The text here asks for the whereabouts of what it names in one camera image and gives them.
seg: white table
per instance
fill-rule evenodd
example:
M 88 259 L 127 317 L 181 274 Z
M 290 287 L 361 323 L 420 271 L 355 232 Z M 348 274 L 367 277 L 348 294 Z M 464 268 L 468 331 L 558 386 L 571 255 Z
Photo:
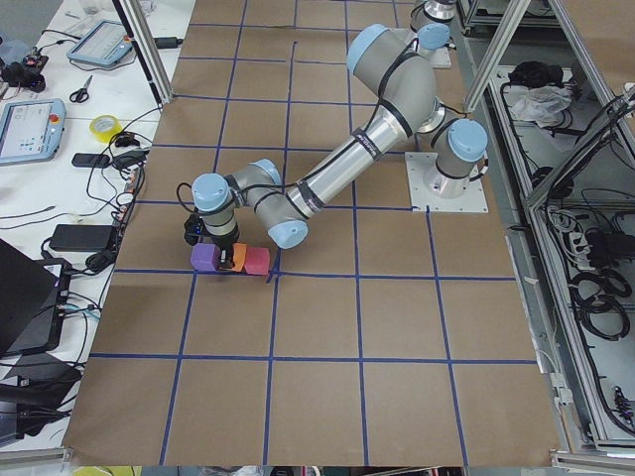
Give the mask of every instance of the white table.
M 159 0 L 157 9 L 148 18 L 148 24 L 156 37 L 176 36 L 183 38 L 190 20 L 195 0 Z M 76 16 L 83 16 L 77 0 L 64 0 L 60 9 L 52 19 L 49 28 L 66 30 L 76 19 L 65 14 L 71 12 Z M 114 12 L 100 12 L 99 18 L 117 20 Z M 55 33 L 43 34 L 38 45 L 47 45 L 64 38 Z M 92 216 L 81 217 L 98 210 L 102 203 L 87 197 L 85 193 L 89 169 L 77 169 L 70 163 L 77 152 L 98 153 L 104 149 L 104 144 L 98 142 L 88 129 L 90 121 L 102 114 L 112 114 L 118 117 L 125 126 L 131 119 L 157 107 L 150 87 L 138 61 L 114 71 L 84 72 L 69 64 L 65 52 L 71 48 L 71 43 L 53 46 L 44 51 L 50 56 L 43 74 L 47 80 L 47 89 L 40 94 L 30 91 L 21 92 L 17 97 L 0 103 L 0 113 L 7 103 L 29 99 L 46 99 L 58 97 L 64 101 L 67 117 L 60 149 L 56 156 L 48 162 L 12 165 L 0 169 L 0 216 L 17 215 L 44 209 L 51 205 L 55 209 L 38 215 L 0 219 L 0 227 L 6 228 L 34 220 L 52 217 L 59 213 L 67 213 L 45 223 L 34 224 L 12 230 L 0 229 L 0 238 L 19 249 L 33 259 L 40 259 L 41 243 L 53 234 L 59 223 L 82 224 L 110 224 L 111 208 L 106 207 Z M 161 59 L 169 77 L 174 74 L 180 50 L 160 51 Z M 68 101 L 71 92 L 80 88 L 88 76 L 93 74 L 89 87 L 90 99 L 84 104 L 72 104 Z M 11 96 L 15 89 L 10 89 L 7 96 Z M 139 132 L 148 138 L 153 138 L 157 129 L 160 113 L 155 112 L 139 121 L 131 130 Z M 124 182 L 119 174 L 109 169 L 106 176 L 116 185 L 119 191 Z M 115 193 L 107 182 L 95 171 L 91 181 L 90 191 L 93 195 L 109 199 Z M 60 253 L 52 252 L 82 269 L 83 262 L 89 253 Z M 106 285 L 110 268 L 96 277 L 75 277 L 71 280 L 70 290 L 93 299 L 98 299 Z M 71 299 L 69 302 L 82 305 L 81 300 Z M 88 319 L 88 336 L 86 345 L 79 356 L 84 338 L 84 319 L 81 316 L 70 317 L 64 321 L 60 346 L 52 351 L 52 355 L 60 360 L 85 361 L 87 359 L 97 321 Z M 3 360 L 3 363 L 15 363 L 17 359 Z M 9 369 L 0 368 L 0 378 Z M 71 393 L 74 395 L 78 388 L 75 384 Z M 72 403 L 61 410 L 68 410 Z M 68 418 L 48 424 L 36 436 L 26 436 L 25 439 L 3 446 L 1 452 L 34 449 L 51 449 L 60 447 Z

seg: yellow tape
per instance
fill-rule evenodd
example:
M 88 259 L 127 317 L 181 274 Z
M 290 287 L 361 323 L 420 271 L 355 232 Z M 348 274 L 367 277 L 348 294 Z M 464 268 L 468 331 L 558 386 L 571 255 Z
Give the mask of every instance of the yellow tape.
M 99 142 L 107 144 L 112 136 L 123 131 L 119 119 L 115 116 L 99 116 L 90 122 L 90 132 L 92 132 Z

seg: brown paper surface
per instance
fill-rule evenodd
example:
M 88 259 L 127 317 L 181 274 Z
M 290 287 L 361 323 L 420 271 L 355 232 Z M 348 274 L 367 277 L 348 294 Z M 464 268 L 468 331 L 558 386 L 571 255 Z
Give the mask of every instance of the brown paper surface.
M 409 13 L 197 2 L 64 439 L 78 461 L 549 464 L 550 399 L 489 187 L 489 214 L 414 213 L 393 152 L 280 252 L 271 283 L 191 270 L 176 185 L 260 158 L 302 177 L 375 104 L 347 42 Z M 438 83 L 460 107 L 456 61 Z M 252 210 L 236 216 L 241 241 L 278 257 Z

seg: block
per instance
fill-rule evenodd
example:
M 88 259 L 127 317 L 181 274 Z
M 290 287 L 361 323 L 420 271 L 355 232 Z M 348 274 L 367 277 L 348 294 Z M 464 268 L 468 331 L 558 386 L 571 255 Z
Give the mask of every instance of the block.
M 244 243 L 234 243 L 234 267 L 231 271 L 240 273 L 245 266 L 245 258 L 247 255 L 247 245 Z
M 269 248 L 250 246 L 247 248 L 245 272 L 248 275 L 266 276 L 269 274 Z
M 196 243 L 191 249 L 191 266 L 200 272 L 216 271 L 220 250 L 211 243 Z

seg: table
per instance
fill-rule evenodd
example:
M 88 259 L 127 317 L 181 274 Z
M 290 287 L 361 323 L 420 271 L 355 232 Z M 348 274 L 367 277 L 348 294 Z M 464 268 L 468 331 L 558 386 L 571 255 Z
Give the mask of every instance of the table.
M 193 3 L 194 0 L 159 1 L 157 10 L 148 17 L 153 34 L 157 37 L 177 36 L 182 38 L 188 26 Z M 67 11 L 75 15 L 82 15 L 76 0 L 65 0 L 49 27 L 63 31 L 76 22 L 76 19 L 64 14 Z M 111 18 L 113 15 L 113 13 L 103 12 L 100 17 Z M 39 41 L 39 46 L 47 45 L 61 38 L 64 37 L 59 34 L 45 33 Z M 88 170 L 77 169 L 70 164 L 70 160 L 76 152 L 98 153 L 104 148 L 104 145 L 99 143 L 89 132 L 90 120 L 98 115 L 113 114 L 125 126 L 133 118 L 157 107 L 137 61 L 130 66 L 114 71 L 88 73 L 80 71 L 68 63 L 65 57 L 65 51 L 68 48 L 70 48 L 70 44 L 63 44 L 44 51 L 46 55 L 51 57 L 43 71 L 48 86 L 45 91 L 40 94 L 23 91 L 8 101 L 59 97 L 64 101 L 67 111 L 61 146 L 51 161 L 8 166 L 3 168 L 2 174 L 0 174 L 0 209 L 2 209 L 0 215 L 28 213 L 51 205 L 55 206 L 55 209 L 33 217 L 0 220 L 1 227 L 11 227 L 31 220 L 46 219 L 65 213 L 65 215 L 45 223 L 12 230 L 0 229 L 2 239 L 33 259 L 40 258 L 41 243 L 51 236 L 58 223 L 110 224 L 112 222 L 108 208 L 91 216 L 80 216 L 93 213 L 101 206 L 100 202 L 86 196 Z M 180 50 L 165 50 L 160 53 L 168 74 L 172 76 Z M 83 104 L 70 103 L 68 95 L 78 89 L 89 74 L 93 74 L 89 88 L 90 99 Z M 9 90 L 7 95 L 10 97 L 13 91 L 13 89 Z M 0 103 L 0 111 L 6 103 L 7 101 Z M 152 139 L 157 130 L 159 118 L 160 113 L 155 112 L 144 117 L 131 130 Z M 116 171 L 109 169 L 105 175 L 112 180 L 119 191 L 122 190 L 124 182 Z M 91 193 L 106 199 L 113 195 L 113 190 L 99 176 L 99 171 L 94 174 L 90 190 Z M 83 267 L 83 261 L 89 255 L 88 253 L 56 254 L 55 252 L 53 254 L 64 257 L 80 269 Z M 109 271 L 110 268 L 96 277 L 73 278 L 70 289 L 81 295 L 97 299 L 102 290 L 104 290 L 104 295 L 107 292 Z M 71 302 L 79 303 L 80 301 L 71 300 Z M 90 318 L 87 325 L 86 346 L 81 356 L 78 355 L 78 352 L 84 338 L 84 322 L 80 317 L 69 318 L 64 322 L 61 344 L 52 354 L 61 360 L 84 361 L 87 358 L 97 322 Z M 15 360 L 7 360 L 3 363 L 12 363 Z M 0 370 L 0 375 L 4 375 L 6 371 L 7 369 Z M 76 392 L 77 387 L 73 388 L 73 393 Z M 70 407 L 72 404 L 62 410 L 67 410 Z M 0 448 L 0 451 L 60 447 L 67 423 L 66 418 L 49 424 L 37 436 L 27 436 L 24 440 Z
M 262 157 L 301 177 L 371 114 L 346 49 L 369 24 L 407 27 L 397 7 L 196 3 L 64 439 L 77 462 L 549 463 L 560 443 L 489 187 L 487 215 L 413 213 L 412 142 L 311 220 L 270 285 L 191 269 L 177 183 Z M 459 106 L 457 66 L 440 75 Z M 238 220 L 276 256 L 251 210 Z

